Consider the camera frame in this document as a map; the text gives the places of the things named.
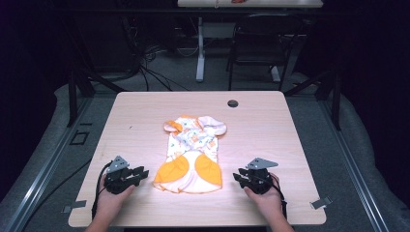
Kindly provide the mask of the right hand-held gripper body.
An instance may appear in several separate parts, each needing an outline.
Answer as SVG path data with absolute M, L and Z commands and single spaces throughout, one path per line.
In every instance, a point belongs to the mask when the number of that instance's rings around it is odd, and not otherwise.
M 245 169 L 252 169 L 253 175 L 249 177 L 253 183 L 251 190 L 256 194 L 264 194 L 273 186 L 273 180 L 268 168 L 278 166 L 274 161 L 255 158 L 246 165 Z

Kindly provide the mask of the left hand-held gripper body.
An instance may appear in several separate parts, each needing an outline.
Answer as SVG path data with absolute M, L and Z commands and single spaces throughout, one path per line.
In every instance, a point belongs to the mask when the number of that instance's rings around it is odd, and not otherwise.
M 104 179 L 104 187 L 113 194 L 119 194 L 132 185 L 130 164 L 117 156 L 108 166 Z

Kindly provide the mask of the person's left hand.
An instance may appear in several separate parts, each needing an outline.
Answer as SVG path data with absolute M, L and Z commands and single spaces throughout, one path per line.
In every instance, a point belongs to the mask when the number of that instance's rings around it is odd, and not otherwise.
M 135 186 L 131 185 L 119 194 L 113 194 L 104 188 L 104 178 L 100 180 L 99 196 L 95 218 L 116 218 L 123 203 L 131 196 Z

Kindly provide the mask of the person's right hand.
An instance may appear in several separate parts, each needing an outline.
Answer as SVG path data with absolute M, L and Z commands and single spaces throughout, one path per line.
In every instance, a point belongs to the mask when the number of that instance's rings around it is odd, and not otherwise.
M 255 203 L 261 215 L 268 221 L 276 221 L 284 218 L 282 212 L 281 197 L 278 192 L 279 180 L 278 176 L 271 173 L 273 187 L 264 194 L 256 194 L 250 188 L 244 187 L 246 195 Z

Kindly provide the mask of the grey tape strip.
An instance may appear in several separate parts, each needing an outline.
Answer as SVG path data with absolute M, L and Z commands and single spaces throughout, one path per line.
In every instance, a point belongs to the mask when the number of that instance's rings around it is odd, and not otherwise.
M 71 205 L 66 205 L 63 207 L 62 209 L 62 213 L 63 214 L 68 214 L 72 211 L 72 209 L 76 209 L 76 208 L 83 208 L 86 206 L 86 200 L 81 200 L 81 201 L 75 201 L 73 204 Z
M 310 206 L 314 210 L 317 210 L 317 209 L 320 209 L 320 208 L 326 208 L 328 205 L 330 205 L 332 203 L 333 203 L 333 200 L 329 196 L 327 196 L 327 197 L 323 197 L 323 198 L 320 198 L 316 201 L 311 202 Z

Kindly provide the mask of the white and orange baby garment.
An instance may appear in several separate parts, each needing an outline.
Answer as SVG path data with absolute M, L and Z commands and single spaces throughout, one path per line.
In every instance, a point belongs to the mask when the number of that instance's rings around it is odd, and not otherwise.
M 180 116 L 167 121 L 166 160 L 153 185 L 174 193 L 208 193 L 222 188 L 219 137 L 227 131 L 224 122 L 210 116 Z

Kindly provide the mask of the black metal stand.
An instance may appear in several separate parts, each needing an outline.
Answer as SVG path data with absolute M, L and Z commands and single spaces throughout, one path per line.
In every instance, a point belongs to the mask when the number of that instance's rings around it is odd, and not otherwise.
M 93 85 L 91 84 L 92 80 L 99 82 L 116 93 L 124 92 L 123 88 L 103 78 L 91 69 L 86 68 L 84 65 L 72 62 L 71 68 L 71 74 L 68 77 L 70 107 L 69 127 L 73 125 L 78 116 L 77 91 L 80 91 L 81 95 L 85 98 L 93 98 L 96 93 Z
M 341 77 L 338 75 L 336 67 L 332 67 L 319 75 L 303 81 L 290 90 L 285 91 L 284 95 L 286 97 L 293 96 L 315 82 L 319 82 L 319 86 L 314 94 L 318 101 L 326 101 L 330 94 L 332 94 L 331 122 L 335 128 L 340 131 L 339 110 L 341 100 Z

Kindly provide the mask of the black chair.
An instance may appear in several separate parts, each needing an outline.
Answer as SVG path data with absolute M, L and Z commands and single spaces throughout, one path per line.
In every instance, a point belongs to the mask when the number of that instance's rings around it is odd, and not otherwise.
M 286 76 L 294 39 L 303 29 L 303 20 L 294 14 L 248 14 L 235 23 L 226 70 L 232 89 L 233 67 L 282 67 L 278 89 Z

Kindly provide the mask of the white background desk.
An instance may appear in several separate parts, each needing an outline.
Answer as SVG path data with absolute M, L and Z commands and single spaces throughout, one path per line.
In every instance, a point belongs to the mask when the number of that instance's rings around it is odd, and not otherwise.
M 221 15 L 223 10 L 283 10 L 283 9 L 320 9 L 323 0 L 177 0 L 179 8 L 184 10 L 210 10 Z M 196 81 L 202 82 L 205 73 L 204 40 L 227 39 L 233 32 L 233 22 L 208 22 L 202 16 L 197 17 L 198 59 Z

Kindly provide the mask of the aluminium floor rail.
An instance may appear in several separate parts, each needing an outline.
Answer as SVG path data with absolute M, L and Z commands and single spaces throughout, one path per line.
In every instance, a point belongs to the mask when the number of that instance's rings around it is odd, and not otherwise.
M 76 196 L 95 148 L 98 123 L 90 118 L 94 101 L 80 102 L 79 114 L 66 126 L 59 104 L 51 125 L 15 185 L 0 203 L 0 232 L 77 232 L 62 209 Z
M 329 125 L 334 137 L 337 140 L 347 173 L 352 181 L 355 191 L 360 198 L 363 208 L 366 211 L 367 217 L 374 232 L 390 232 L 390 229 L 388 228 L 388 225 L 375 202 L 373 194 L 370 192 L 362 172 L 353 158 L 352 152 L 343 136 L 342 131 L 338 130 L 333 123 L 330 107 L 324 101 L 319 101 L 318 105 L 324 114 L 326 122 Z

